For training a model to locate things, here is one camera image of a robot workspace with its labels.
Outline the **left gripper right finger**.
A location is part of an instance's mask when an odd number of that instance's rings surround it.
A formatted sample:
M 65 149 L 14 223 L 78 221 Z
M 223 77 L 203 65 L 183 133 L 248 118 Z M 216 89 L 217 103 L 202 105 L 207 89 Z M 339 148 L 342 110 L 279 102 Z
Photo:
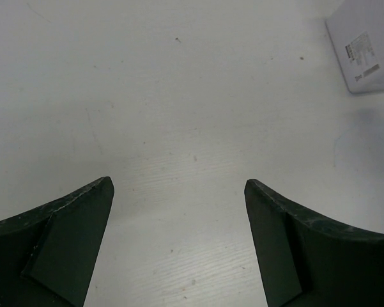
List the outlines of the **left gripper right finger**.
M 254 179 L 245 203 L 269 306 L 384 306 L 384 234 L 336 221 Z

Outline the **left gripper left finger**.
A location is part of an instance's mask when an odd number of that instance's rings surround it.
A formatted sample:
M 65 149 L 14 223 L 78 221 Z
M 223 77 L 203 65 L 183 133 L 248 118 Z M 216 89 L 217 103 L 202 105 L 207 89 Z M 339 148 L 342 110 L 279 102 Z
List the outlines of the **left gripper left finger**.
M 102 177 L 0 221 L 0 306 L 83 306 L 113 197 Z

